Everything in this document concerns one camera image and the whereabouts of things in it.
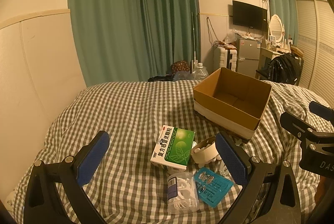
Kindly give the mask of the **black wall television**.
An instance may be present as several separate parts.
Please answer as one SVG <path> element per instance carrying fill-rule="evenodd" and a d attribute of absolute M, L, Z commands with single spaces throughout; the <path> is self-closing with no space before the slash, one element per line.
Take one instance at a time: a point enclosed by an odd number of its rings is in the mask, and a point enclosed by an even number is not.
<path fill-rule="evenodd" d="M 268 10 L 241 1 L 233 0 L 232 3 L 234 25 L 261 31 L 267 29 Z"/>

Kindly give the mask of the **silver mini fridge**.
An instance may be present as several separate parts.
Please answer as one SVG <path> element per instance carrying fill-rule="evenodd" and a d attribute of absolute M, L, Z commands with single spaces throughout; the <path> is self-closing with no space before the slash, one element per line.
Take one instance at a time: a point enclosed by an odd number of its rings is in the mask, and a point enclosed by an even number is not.
<path fill-rule="evenodd" d="M 260 59 L 261 43 L 252 39 L 238 39 L 236 71 L 255 78 Z"/>

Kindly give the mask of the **open cardboard box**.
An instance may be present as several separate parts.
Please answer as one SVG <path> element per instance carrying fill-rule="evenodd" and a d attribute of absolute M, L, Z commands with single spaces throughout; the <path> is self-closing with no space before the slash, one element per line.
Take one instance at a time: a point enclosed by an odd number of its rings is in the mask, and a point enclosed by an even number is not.
<path fill-rule="evenodd" d="M 272 86 L 227 68 L 219 68 L 193 88 L 194 110 L 244 140 L 258 128 Z"/>

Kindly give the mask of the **small green curtain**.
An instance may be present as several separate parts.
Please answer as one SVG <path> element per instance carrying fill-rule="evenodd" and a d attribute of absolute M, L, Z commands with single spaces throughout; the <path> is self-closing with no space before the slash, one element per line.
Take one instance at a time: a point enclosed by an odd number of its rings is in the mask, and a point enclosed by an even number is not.
<path fill-rule="evenodd" d="M 285 26 L 285 39 L 292 39 L 294 45 L 298 41 L 298 20 L 296 0 L 269 0 L 270 14 L 278 15 Z"/>

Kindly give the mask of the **white dressing table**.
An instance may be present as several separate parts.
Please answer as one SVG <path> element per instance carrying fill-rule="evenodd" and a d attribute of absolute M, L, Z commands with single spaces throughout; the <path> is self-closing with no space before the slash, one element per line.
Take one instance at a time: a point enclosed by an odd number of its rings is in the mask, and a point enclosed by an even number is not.
<path fill-rule="evenodd" d="M 288 48 L 278 48 L 278 50 L 273 51 L 268 48 L 261 47 L 260 49 L 260 57 L 258 63 L 258 70 L 261 70 L 266 66 L 266 61 L 273 60 L 275 57 L 281 56 L 282 54 L 291 53 L 291 50 Z"/>

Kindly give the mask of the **black jacket on chair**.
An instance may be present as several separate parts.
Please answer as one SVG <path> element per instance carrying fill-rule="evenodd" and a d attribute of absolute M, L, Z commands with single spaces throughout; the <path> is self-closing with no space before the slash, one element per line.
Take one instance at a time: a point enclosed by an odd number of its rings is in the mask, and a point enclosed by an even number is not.
<path fill-rule="evenodd" d="M 276 83 L 295 85 L 298 83 L 301 73 L 301 61 L 291 53 L 275 57 L 267 67 L 267 79 Z"/>

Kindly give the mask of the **green white medicine box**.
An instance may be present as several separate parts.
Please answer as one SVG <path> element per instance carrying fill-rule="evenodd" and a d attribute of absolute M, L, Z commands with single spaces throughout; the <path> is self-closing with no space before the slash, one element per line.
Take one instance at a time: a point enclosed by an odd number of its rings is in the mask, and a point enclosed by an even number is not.
<path fill-rule="evenodd" d="M 163 125 L 156 140 L 151 163 L 185 171 L 190 159 L 195 132 Z"/>

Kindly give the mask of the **white oval vanity mirror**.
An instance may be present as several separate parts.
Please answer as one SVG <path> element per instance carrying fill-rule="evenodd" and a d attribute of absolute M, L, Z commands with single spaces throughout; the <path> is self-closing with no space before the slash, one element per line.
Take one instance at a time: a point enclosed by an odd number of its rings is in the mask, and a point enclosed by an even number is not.
<path fill-rule="evenodd" d="M 270 38 L 275 38 L 275 43 L 280 43 L 285 35 L 285 27 L 281 18 L 274 14 L 269 22 L 269 35 Z"/>

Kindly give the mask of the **white mop pole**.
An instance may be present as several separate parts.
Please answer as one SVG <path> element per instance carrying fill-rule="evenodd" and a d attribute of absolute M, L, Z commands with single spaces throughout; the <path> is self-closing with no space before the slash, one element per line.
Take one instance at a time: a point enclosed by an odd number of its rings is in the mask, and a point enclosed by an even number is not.
<path fill-rule="evenodd" d="M 193 73 L 196 65 L 197 65 L 197 59 L 196 59 L 196 40 L 195 40 L 195 27 L 194 27 L 194 15 L 191 13 L 191 25 L 192 25 L 192 61 L 191 61 L 191 72 Z"/>

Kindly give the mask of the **black bag on floor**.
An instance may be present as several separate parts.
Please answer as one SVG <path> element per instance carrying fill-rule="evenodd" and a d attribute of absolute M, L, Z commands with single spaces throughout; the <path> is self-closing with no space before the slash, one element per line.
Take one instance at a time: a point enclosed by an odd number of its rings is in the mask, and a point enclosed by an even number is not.
<path fill-rule="evenodd" d="M 166 76 L 155 76 L 150 77 L 148 79 L 148 82 L 172 82 L 173 81 L 173 75 L 166 75 Z"/>

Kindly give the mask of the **teal blister pill pack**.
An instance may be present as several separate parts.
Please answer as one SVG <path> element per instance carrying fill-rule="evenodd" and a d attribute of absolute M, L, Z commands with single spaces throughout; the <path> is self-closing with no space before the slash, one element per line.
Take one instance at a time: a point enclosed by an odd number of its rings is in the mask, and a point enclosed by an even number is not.
<path fill-rule="evenodd" d="M 233 186 L 233 182 L 202 167 L 194 174 L 197 195 L 210 207 L 217 207 Z"/>

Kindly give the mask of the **white louvered wardrobe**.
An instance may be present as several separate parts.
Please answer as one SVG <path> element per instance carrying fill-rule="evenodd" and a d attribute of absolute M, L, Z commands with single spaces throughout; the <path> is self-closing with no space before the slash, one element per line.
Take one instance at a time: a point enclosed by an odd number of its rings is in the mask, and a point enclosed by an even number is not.
<path fill-rule="evenodd" d="M 304 53 L 300 86 L 333 106 L 333 10 L 327 0 L 296 0 L 297 47 Z"/>

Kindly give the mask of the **large green curtain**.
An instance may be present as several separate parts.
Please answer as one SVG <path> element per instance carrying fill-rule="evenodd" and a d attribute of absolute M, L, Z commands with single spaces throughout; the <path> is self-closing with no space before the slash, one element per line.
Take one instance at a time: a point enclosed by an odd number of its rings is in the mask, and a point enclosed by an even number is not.
<path fill-rule="evenodd" d="M 194 15 L 200 58 L 198 0 L 67 0 L 85 84 L 146 81 L 177 61 L 192 60 Z"/>

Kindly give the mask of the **clear plastic floss jar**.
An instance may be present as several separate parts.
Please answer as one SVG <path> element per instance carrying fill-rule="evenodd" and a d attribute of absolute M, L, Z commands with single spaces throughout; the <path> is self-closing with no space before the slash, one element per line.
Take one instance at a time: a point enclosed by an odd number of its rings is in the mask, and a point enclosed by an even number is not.
<path fill-rule="evenodd" d="M 167 204 L 170 214 L 192 213 L 199 209 L 199 198 L 192 173 L 175 173 L 168 178 Z"/>

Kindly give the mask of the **white suitcase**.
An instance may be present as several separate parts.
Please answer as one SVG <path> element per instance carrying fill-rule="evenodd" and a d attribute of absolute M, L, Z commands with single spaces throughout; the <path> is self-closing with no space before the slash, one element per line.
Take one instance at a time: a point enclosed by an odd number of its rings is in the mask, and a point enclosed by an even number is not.
<path fill-rule="evenodd" d="M 237 50 L 216 47 L 213 54 L 213 70 L 227 68 L 236 71 L 237 67 Z"/>

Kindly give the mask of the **grey checkered bed cover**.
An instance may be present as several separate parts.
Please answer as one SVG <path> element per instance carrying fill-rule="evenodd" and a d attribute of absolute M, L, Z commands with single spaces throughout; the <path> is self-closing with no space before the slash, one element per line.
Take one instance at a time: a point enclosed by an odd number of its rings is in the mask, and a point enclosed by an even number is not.
<path fill-rule="evenodd" d="M 215 208 L 201 203 L 194 213 L 172 215 L 167 207 L 168 174 L 150 161 L 163 125 L 194 131 L 197 142 L 219 132 L 194 112 L 195 85 L 196 81 L 111 82 L 89 87 L 51 124 L 37 158 L 46 164 L 60 162 L 104 130 L 110 136 L 109 150 L 84 190 L 107 223 L 218 223 L 241 186 L 233 186 Z M 303 220 L 315 207 L 320 178 L 300 168 L 300 142 L 279 120 L 283 112 L 290 112 L 318 131 L 333 132 L 330 122 L 309 111 L 311 101 L 325 104 L 310 90 L 273 83 L 262 120 L 243 145 L 263 162 L 291 163 Z"/>

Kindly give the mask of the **clear water jug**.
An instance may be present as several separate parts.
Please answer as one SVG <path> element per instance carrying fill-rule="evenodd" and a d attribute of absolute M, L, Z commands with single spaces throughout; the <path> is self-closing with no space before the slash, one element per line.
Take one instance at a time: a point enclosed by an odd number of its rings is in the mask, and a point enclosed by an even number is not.
<path fill-rule="evenodd" d="M 194 80 L 194 76 L 187 71 L 178 71 L 173 76 L 173 81 L 186 81 L 186 80 Z"/>
<path fill-rule="evenodd" d="M 208 77 L 206 67 L 201 62 L 198 62 L 192 71 L 192 76 L 195 80 L 204 80 Z"/>

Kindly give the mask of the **brown patterned bag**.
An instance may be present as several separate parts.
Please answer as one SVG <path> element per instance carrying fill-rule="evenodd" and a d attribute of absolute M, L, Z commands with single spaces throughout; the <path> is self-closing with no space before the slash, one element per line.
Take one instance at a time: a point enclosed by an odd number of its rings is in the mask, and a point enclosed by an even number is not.
<path fill-rule="evenodd" d="M 171 69 L 172 69 L 172 74 L 176 74 L 177 72 L 189 72 L 190 66 L 187 61 L 182 60 L 173 63 Z"/>

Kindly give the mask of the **white tape roll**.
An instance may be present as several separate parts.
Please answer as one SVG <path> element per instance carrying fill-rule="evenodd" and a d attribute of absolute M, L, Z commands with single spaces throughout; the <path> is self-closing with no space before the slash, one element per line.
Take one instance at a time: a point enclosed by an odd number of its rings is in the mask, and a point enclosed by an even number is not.
<path fill-rule="evenodd" d="M 191 149 L 190 155 L 196 164 L 211 162 L 219 155 L 215 141 L 216 137 L 212 136 L 198 143 Z"/>

